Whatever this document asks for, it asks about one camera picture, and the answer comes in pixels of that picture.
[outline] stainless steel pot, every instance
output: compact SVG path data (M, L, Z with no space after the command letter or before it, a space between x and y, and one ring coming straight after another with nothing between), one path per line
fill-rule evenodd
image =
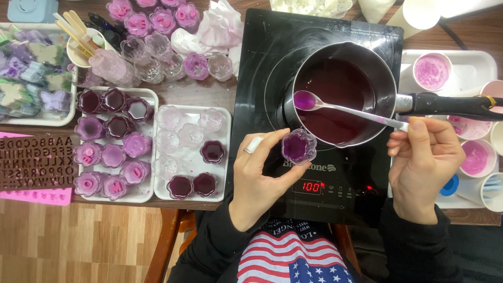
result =
M440 97L432 92L397 94L393 74L386 62L371 49L346 41L318 49L300 66L283 102L285 117L291 127L304 128L309 131L300 120L293 104L294 88L302 70L327 58L349 61L368 77L374 94L364 97L362 109L364 112L387 118L391 118L394 113L400 113L401 115L456 115L483 121L503 120L503 114L489 110L494 105L487 97L451 98ZM493 101L497 106L503 106L503 99L494 98ZM338 148L357 146L376 137L385 127L377 123L369 123L357 137L342 144L335 145L320 138L318 140Z

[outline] black pot handle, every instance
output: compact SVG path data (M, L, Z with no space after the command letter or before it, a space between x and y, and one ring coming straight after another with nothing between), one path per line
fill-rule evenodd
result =
M412 109L400 114L455 115L480 121L503 121L503 113L490 111L488 97L443 97L433 92L411 93ZM496 106L503 106L503 98L493 98Z

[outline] red digital number 100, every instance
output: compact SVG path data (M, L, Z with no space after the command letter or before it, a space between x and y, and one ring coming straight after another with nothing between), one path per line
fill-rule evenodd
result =
M304 186L302 187L303 190L310 191L312 190L313 192L317 192L319 190L319 184L318 183L306 183L304 182Z

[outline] purple liquid in spoon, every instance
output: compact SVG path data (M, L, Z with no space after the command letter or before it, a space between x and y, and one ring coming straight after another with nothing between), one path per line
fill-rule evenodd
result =
M297 91L293 94L293 105L300 110L310 110L316 105L316 99L307 91Z

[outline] metal spoon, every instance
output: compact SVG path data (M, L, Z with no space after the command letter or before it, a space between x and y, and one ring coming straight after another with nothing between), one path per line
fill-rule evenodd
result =
M371 120L374 122L384 124L386 126L391 126L391 127L397 128L399 130L402 130L404 132L408 131L408 123L407 122L400 122L397 120L381 117L378 115L374 115L374 114L366 113L363 111L347 108L344 106L324 103L319 97L317 97L314 93L309 92L309 91L295 92L293 94L293 103L297 109L304 110L304 111L313 111L313 110L316 110L319 108L327 107L327 108L332 108L332 109L344 111L344 112L365 118L367 120Z

